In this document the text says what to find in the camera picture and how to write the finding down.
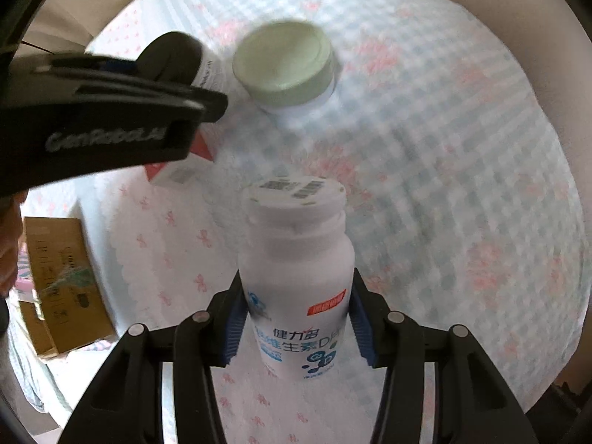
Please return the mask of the person's left hand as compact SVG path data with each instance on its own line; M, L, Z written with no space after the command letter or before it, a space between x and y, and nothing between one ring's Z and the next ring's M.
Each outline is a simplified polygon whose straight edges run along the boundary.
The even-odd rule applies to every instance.
M21 191L10 198L1 212L0 232L0 285L1 296L6 297L14 287L18 274L19 239L23 233L20 208L26 201L28 191Z

